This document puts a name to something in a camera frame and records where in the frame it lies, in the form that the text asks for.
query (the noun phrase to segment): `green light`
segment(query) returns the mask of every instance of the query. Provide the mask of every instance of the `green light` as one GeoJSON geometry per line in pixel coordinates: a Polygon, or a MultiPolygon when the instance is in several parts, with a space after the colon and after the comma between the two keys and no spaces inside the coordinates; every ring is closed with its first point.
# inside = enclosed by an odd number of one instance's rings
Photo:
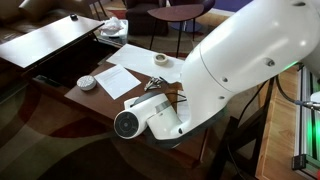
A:
{"type": "Polygon", "coordinates": [[[295,61],[295,62],[289,64],[289,65],[288,65],[287,67],[285,67],[283,70],[285,71],[285,70],[289,69],[291,66],[295,65],[297,62],[298,62],[298,61],[295,61]]]}

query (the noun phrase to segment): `round white object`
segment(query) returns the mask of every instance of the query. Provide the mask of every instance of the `round white object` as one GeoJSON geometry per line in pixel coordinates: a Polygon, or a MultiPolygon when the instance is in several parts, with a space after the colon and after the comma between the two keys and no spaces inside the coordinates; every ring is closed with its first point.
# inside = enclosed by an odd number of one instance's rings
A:
{"type": "Polygon", "coordinates": [[[93,76],[82,76],[77,81],[77,86],[84,91],[88,91],[94,88],[96,84],[97,81],[94,79],[93,76]]]}
{"type": "Polygon", "coordinates": [[[168,57],[167,57],[167,55],[165,55],[163,53],[155,54],[153,56],[153,60],[154,60],[154,63],[156,63],[157,65],[160,65],[160,66],[163,66],[168,63],[168,57]]]}

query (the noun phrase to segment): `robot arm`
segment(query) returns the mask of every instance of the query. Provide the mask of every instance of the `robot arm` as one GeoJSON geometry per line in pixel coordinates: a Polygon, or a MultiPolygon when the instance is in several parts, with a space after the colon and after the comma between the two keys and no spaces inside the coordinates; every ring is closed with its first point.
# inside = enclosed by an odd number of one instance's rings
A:
{"type": "Polygon", "coordinates": [[[308,0],[254,0],[212,31],[186,58],[181,83],[191,114],[188,121],[181,122],[173,108],[164,105],[163,94],[147,100],[153,101],[152,107],[142,101],[119,115],[136,112],[139,119],[137,112],[153,109],[138,121],[150,128],[160,145],[174,147],[223,116],[223,108],[234,95],[312,53],[319,39],[320,16],[308,0]]]}

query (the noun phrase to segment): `chair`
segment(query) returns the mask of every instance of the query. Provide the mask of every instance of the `chair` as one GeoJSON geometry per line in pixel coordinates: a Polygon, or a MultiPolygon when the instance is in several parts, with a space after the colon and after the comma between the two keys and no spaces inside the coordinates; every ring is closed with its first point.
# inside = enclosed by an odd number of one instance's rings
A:
{"type": "Polygon", "coordinates": [[[104,10],[101,2],[100,2],[100,0],[87,0],[87,3],[88,3],[88,5],[89,5],[90,8],[91,8],[91,6],[93,6],[93,8],[94,8],[94,10],[95,10],[95,12],[96,12],[96,15],[97,15],[99,21],[101,21],[101,18],[100,18],[100,15],[99,15],[99,11],[97,10],[96,3],[99,4],[99,6],[100,6],[100,8],[101,8],[101,10],[102,10],[102,12],[103,12],[103,14],[104,14],[104,16],[105,16],[105,17],[108,17],[108,16],[107,16],[107,13],[105,12],[105,10],[104,10]]]}
{"type": "MultiPolygon", "coordinates": [[[[126,19],[129,22],[128,34],[152,35],[155,18],[147,11],[166,6],[166,0],[125,0],[127,12],[126,19]]],[[[157,22],[155,35],[167,35],[168,23],[157,22]]]]}
{"type": "MultiPolygon", "coordinates": [[[[171,6],[187,5],[187,4],[203,4],[203,12],[199,15],[200,17],[205,13],[207,13],[210,9],[212,9],[216,1],[215,0],[169,0],[169,3],[171,6]]],[[[177,25],[176,23],[172,23],[171,27],[173,27],[174,29],[179,29],[179,25],[177,25]]],[[[199,23],[196,23],[195,19],[193,19],[192,25],[191,25],[191,21],[187,21],[184,27],[185,27],[184,29],[185,32],[194,33],[200,30],[201,25],[199,23]]]]}

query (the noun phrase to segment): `tape roll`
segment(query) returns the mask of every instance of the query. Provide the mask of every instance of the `tape roll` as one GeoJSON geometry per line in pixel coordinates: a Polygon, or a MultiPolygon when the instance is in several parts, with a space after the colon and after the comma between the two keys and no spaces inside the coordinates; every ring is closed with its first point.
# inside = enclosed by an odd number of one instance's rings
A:
{"type": "Polygon", "coordinates": [[[159,66],[163,66],[168,63],[168,57],[163,53],[155,54],[153,56],[153,60],[154,60],[154,63],[156,63],[159,66]]]}
{"type": "Polygon", "coordinates": [[[77,81],[77,86],[84,91],[88,91],[94,88],[97,84],[97,81],[94,79],[93,76],[82,76],[77,81]]]}

